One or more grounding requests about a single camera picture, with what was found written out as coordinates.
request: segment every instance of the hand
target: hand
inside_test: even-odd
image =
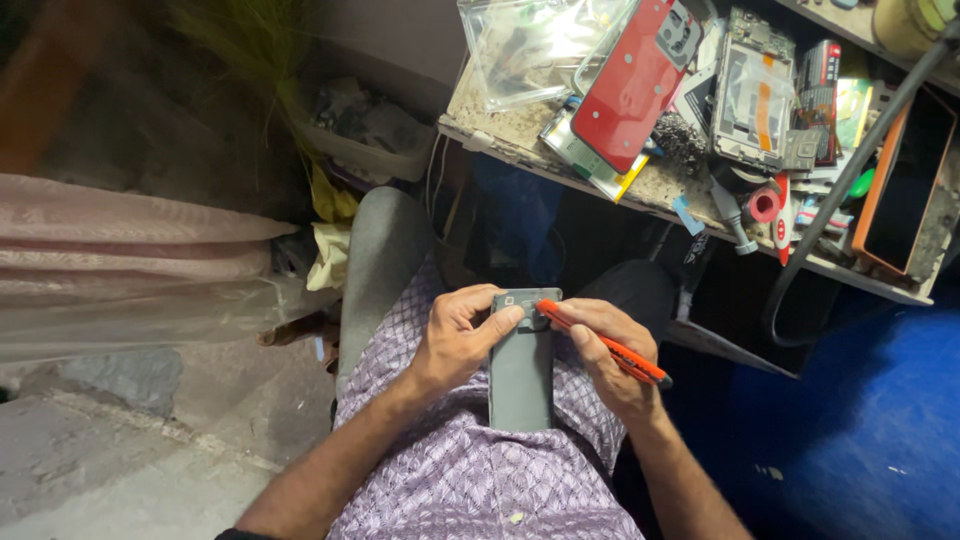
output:
[[[624,421],[647,420],[662,412],[660,392],[653,384],[634,379],[620,369],[597,332],[657,363],[657,342],[650,332],[623,311],[602,300],[574,298],[557,304],[558,313],[572,323],[573,339],[593,379],[600,401]],[[562,328],[556,323],[553,330]]]
[[[437,297],[423,330],[423,340],[407,368],[431,398],[439,398],[466,383],[493,345],[523,318],[523,308],[511,306],[479,324],[479,315],[490,309],[493,296],[505,292],[486,284]]]

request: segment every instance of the yellow cloth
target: yellow cloth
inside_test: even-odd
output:
[[[327,223],[349,220],[360,206],[349,192],[334,187],[317,163],[313,164],[310,192],[313,194],[313,210]]]
[[[347,280],[350,228],[330,223],[314,223],[313,235],[320,253],[317,254],[317,261],[306,278],[306,289],[342,288]]]

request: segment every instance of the gray phone back cover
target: gray phone back cover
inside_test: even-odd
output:
[[[536,304],[559,302],[558,288],[514,289],[493,299],[492,312],[523,307],[520,323],[491,350],[490,426],[538,431],[553,427],[553,333]]]

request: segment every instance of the man's left hand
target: man's left hand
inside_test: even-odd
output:
[[[523,318],[523,308],[511,306],[480,324],[493,297],[507,291],[496,285],[474,285],[437,297],[423,340],[407,368],[420,388],[433,398],[465,384],[487,353]]]

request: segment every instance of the orange utility knife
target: orange utility knife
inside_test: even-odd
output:
[[[543,315],[548,319],[564,327],[566,330],[570,330],[570,323],[561,318],[560,314],[557,312],[556,302],[552,300],[541,300],[537,302],[537,311],[543,313]],[[627,372],[634,379],[639,380],[640,382],[654,384],[661,390],[666,390],[667,388],[673,386],[673,380],[670,379],[670,376],[643,356],[638,355],[623,345],[620,345],[616,341],[604,337],[599,333],[597,334],[597,337],[599,337],[600,341],[603,341],[603,344],[610,349],[610,356],[613,358],[616,364],[620,366],[620,369]]]

